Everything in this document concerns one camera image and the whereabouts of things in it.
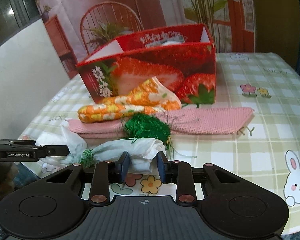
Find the person's hand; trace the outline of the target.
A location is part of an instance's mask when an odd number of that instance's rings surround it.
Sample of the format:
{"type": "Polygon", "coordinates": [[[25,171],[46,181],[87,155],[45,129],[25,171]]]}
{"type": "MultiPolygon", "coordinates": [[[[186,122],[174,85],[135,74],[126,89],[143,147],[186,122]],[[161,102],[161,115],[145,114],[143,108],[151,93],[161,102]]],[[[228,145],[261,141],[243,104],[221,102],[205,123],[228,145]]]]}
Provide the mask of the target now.
{"type": "Polygon", "coordinates": [[[0,201],[15,188],[13,180],[19,170],[13,162],[0,162],[0,201]]]}

